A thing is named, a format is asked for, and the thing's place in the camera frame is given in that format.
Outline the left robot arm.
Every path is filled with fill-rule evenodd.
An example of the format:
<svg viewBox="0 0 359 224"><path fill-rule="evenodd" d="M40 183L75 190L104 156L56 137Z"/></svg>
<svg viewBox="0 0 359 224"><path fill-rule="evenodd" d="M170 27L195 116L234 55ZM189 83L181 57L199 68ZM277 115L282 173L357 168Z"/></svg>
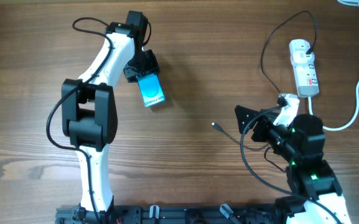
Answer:
<svg viewBox="0 0 359 224"><path fill-rule="evenodd" d="M121 75L137 83L145 107L165 100L155 54L144 47L151 23L137 11L129 11L124 23L111 22L101 36L103 46L90 67L78 79L62 84L62 131L70 139L69 150L80 161L82 199L75 207L73 223L120 223L108 175L108 153L118 129L114 89Z"/></svg>

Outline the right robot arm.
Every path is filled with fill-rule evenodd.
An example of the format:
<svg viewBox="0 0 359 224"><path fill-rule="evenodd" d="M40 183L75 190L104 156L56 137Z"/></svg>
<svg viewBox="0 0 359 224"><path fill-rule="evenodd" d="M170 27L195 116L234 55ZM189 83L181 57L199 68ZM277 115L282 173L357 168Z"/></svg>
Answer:
<svg viewBox="0 0 359 224"><path fill-rule="evenodd" d="M250 205L240 216L242 223L350 223L345 197L334 171L324 160L325 134L322 120L299 114L290 125L275 125L276 108L255 111L236 106L239 132L253 131L254 142L266 142L288 163L289 190L251 174L264 185L285 194L272 204Z"/></svg>

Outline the Galaxy S25 smartphone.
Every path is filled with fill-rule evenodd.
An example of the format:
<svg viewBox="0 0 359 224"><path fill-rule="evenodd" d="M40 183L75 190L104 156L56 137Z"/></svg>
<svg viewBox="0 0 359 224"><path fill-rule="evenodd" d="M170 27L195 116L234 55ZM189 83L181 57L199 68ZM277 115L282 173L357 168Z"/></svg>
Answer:
<svg viewBox="0 0 359 224"><path fill-rule="evenodd" d="M155 106L165 101L159 78L156 74L150 74L138 79L138 86L142 100L146 108Z"/></svg>

